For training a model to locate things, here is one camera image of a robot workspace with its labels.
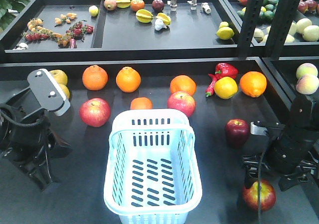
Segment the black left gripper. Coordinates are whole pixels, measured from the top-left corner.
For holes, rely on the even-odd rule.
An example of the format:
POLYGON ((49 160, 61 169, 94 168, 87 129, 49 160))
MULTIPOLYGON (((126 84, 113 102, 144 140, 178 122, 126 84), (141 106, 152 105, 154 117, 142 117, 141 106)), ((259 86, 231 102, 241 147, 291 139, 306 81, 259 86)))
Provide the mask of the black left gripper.
POLYGON ((43 192, 59 179, 51 160, 66 157, 72 148, 56 134, 31 88, 0 105, 0 156, 8 159, 43 192))

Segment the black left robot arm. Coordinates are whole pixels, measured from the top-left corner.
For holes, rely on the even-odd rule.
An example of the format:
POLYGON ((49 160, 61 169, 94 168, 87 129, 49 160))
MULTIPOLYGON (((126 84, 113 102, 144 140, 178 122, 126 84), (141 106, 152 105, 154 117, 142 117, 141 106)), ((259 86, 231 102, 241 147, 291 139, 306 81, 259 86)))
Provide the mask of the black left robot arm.
POLYGON ((51 128, 31 88, 0 105, 0 156, 9 160, 41 191, 58 186, 51 160, 66 157, 71 145, 51 128))

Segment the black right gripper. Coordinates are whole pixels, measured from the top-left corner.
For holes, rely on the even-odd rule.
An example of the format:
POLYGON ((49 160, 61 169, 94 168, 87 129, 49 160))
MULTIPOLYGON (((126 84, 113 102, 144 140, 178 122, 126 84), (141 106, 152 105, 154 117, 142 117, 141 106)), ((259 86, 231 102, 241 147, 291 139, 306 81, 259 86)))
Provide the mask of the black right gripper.
POLYGON ((286 191, 302 182, 307 182, 307 174, 317 173, 319 165, 306 160, 306 156, 319 141, 319 130, 311 127, 298 127, 294 124, 250 123, 253 135, 269 138, 260 154, 242 157, 245 168, 244 186, 250 189, 258 181, 262 172, 280 176, 279 187, 286 191))

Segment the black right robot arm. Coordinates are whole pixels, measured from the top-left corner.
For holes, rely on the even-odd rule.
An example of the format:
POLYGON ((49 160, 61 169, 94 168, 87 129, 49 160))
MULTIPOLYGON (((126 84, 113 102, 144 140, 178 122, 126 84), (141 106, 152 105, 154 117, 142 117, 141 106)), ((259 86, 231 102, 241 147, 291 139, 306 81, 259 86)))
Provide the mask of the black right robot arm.
POLYGON ((246 189, 260 179, 262 172, 280 176, 281 191, 307 182, 308 173, 319 173, 318 163, 306 159, 319 142, 319 99, 315 95, 296 96, 286 124, 254 121, 250 132, 267 136, 269 144, 260 154, 242 157, 246 189))

